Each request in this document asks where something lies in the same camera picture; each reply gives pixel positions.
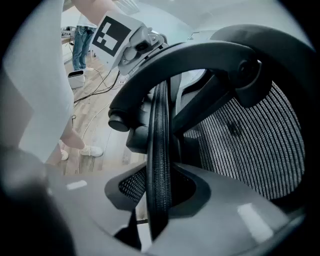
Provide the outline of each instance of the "wooden floor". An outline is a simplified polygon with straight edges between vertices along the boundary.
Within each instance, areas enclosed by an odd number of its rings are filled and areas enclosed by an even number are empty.
[[[97,71],[93,70],[85,74],[85,86],[73,90],[75,100],[93,92],[102,82],[102,78],[105,78],[109,72],[97,57],[92,57],[91,62],[89,54],[86,59],[86,64],[87,67],[94,68]],[[67,74],[73,71],[71,61],[64,66]],[[105,89],[106,86],[109,87],[112,85],[117,73],[118,69],[115,68],[112,70],[104,80],[105,84],[102,83],[98,90]],[[59,164],[59,167],[65,175],[94,173],[108,171],[108,169],[114,170],[114,168],[117,167],[144,161],[145,155],[133,153],[126,147],[129,132],[119,132],[111,129],[108,125],[109,106],[107,104],[111,103],[122,87],[119,81],[126,81],[126,78],[120,75],[118,82],[112,90],[81,100],[74,107],[74,115],[76,117],[73,120],[73,128],[81,137],[83,136],[85,144],[101,147],[103,149],[103,155],[100,157],[79,155],[78,149],[69,148],[61,142],[61,147],[69,153],[68,160],[62,161]]]

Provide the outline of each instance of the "white box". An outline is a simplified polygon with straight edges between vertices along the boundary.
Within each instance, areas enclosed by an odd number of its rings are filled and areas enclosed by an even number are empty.
[[[72,89],[79,88],[85,85],[85,75],[83,70],[73,71],[68,74],[68,80]]]

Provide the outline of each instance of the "leg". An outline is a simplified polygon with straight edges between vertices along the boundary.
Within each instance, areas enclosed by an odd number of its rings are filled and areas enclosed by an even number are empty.
[[[62,155],[61,155],[61,150],[59,143],[55,146],[53,152],[49,156],[48,160],[46,161],[47,164],[50,165],[57,165],[61,161]]]
[[[96,29],[93,28],[93,27],[89,27],[88,30],[90,30],[92,32],[95,32]],[[86,65],[86,55],[87,55],[87,53],[89,51],[90,42],[91,42],[91,39],[92,39],[93,36],[94,36],[93,33],[92,34],[86,33],[86,36],[83,36],[83,37],[85,37],[85,39],[83,39],[82,52],[81,52],[81,56],[80,56],[80,60],[79,60],[80,68],[82,70],[84,70],[87,67],[87,65]]]
[[[86,36],[86,31],[83,26],[77,26],[74,32],[74,47],[72,52],[73,69],[80,70],[80,57],[83,49],[83,38]]]
[[[66,127],[60,139],[70,148],[82,150],[85,147],[85,143],[83,142],[81,137],[72,128],[72,119],[70,119],[66,124]]]
[[[101,148],[97,146],[88,146],[84,143],[82,138],[72,128],[72,119],[68,121],[63,134],[60,138],[64,144],[70,148],[79,149],[79,153],[84,156],[99,157],[103,154]]]

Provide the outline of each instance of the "jeans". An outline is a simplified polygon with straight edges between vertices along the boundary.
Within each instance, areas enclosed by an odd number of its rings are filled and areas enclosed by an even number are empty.
[[[86,68],[86,55],[89,51],[91,38],[93,33],[88,34],[87,31],[95,32],[96,28],[86,26],[76,26],[74,33],[74,47],[72,52],[73,69],[84,70]]]

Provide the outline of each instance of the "black cable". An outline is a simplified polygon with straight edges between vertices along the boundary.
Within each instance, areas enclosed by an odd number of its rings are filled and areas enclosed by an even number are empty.
[[[100,74],[100,71],[99,71],[98,69],[95,69],[95,68],[93,68],[93,69],[99,73],[99,76],[101,77],[104,86],[108,88],[108,86],[107,86],[106,83],[104,82],[104,79],[103,79],[102,75]]]
[[[116,82],[117,82],[117,79],[118,79],[118,77],[119,77],[119,75],[120,75],[120,71],[118,71],[118,74],[116,75],[116,78],[115,78],[113,84],[112,84],[110,87],[107,87],[107,88],[105,88],[105,89],[103,89],[103,90],[97,91],[98,88],[100,87],[100,85],[101,85],[102,83],[104,83],[105,79],[108,77],[108,75],[110,74],[110,72],[111,72],[111,70],[109,71],[109,73],[106,75],[106,77],[102,80],[102,82],[98,85],[98,87],[97,87],[92,93],[90,93],[90,94],[87,95],[87,96],[84,96],[84,97],[82,97],[82,98],[77,99],[76,101],[74,101],[74,104],[76,104],[76,103],[78,103],[79,101],[82,101],[82,100],[84,100],[84,99],[87,99],[87,98],[89,98],[89,97],[92,96],[92,95],[104,94],[104,93],[107,93],[107,92],[109,92],[110,90],[112,90],[112,88],[115,86],[115,84],[116,84]]]
[[[70,51],[72,52],[72,54],[74,54],[74,52],[71,50],[70,42],[71,42],[71,34],[70,34],[70,39],[69,39],[69,43],[68,43],[68,45],[69,45],[69,49],[70,49]]]
[[[115,78],[113,84],[112,84],[107,90],[106,90],[106,89],[103,89],[102,92],[94,93],[93,95],[105,94],[105,93],[111,91],[112,88],[115,86],[115,84],[116,84],[116,82],[117,82],[117,80],[118,80],[119,75],[120,75],[120,71],[118,71],[118,74],[116,75],[116,78]]]
[[[111,90],[118,90],[120,87],[122,86],[122,84],[120,84],[118,87],[116,88],[112,88]]]

